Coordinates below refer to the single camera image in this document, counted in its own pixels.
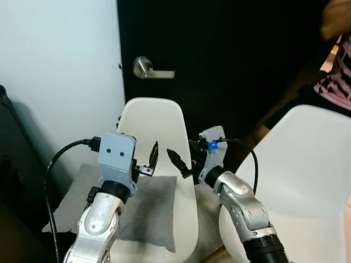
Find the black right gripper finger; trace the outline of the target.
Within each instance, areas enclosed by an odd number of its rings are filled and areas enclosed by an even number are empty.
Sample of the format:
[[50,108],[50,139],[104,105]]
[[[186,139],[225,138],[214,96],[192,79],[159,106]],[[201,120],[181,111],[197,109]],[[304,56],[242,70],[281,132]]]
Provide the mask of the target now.
[[181,173],[189,173],[190,169],[186,165],[185,161],[181,158],[181,156],[174,150],[168,148],[166,150],[169,160],[171,163],[181,172]]

